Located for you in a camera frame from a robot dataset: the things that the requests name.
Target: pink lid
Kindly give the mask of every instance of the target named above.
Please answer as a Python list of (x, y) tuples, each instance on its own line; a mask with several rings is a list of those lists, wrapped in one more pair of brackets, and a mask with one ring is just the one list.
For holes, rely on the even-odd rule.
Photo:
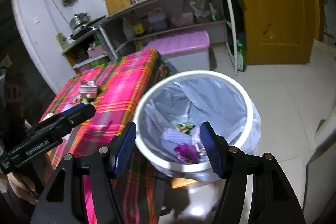
[(146, 48), (154, 48), (163, 56), (208, 48), (210, 39), (207, 31), (180, 33), (149, 42)]

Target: trash can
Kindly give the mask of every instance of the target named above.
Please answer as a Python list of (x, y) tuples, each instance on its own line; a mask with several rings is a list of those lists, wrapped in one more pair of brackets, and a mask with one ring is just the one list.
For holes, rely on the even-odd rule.
[(166, 128), (190, 122), (210, 122), (217, 135), (245, 153), (259, 143), (260, 116), (241, 85), (230, 77), (207, 70), (172, 75), (148, 90), (139, 101), (133, 122), (135, 143), (153, 166), (171, 177), (215, 181), (210, 162), (185, 164), (174, 153), (176, 145), (162, 138)]

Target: plaid tablecloth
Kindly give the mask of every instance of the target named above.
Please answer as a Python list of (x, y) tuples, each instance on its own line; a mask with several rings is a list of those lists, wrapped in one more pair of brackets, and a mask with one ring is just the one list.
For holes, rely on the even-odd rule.
[[(89, 155), (121, 134), (131, 121), (142, 95), (170, 74), (160, 54), (147, 49), (123, 57), (116, 64), (101, 65), (70, 79), (50, 104), (48, 113), (59, 113), (73, 104), (80, 80), (94, 80), (101, 87), (95, 100), (96, 115), (73, 129), (68, 141), (54, 148), (50, 157), (55, 168), (67, 153)], [(126, 224), (157, 223), (152, 175), (154, 168), (140, 152), (132, 151), (126, 171), (113, 181), (115, 195)], [(85, 200), (90, 224), (96, 224), (89, 177), (84, 178)]]

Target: green dish soap bottle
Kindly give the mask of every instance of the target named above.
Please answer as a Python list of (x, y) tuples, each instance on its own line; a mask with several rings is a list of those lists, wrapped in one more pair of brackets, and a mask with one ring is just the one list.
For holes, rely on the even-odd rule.
[(246, 70), (246, 50), (243, 48), (243, 44), (238, 42), (238, 49), (237, 49), (237, 64), (239, 71)]

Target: door panel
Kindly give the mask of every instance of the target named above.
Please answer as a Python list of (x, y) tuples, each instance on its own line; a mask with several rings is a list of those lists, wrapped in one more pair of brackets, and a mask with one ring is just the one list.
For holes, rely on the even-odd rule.
[(306, 64), (316, 0), (243, 0), (248, 64)]

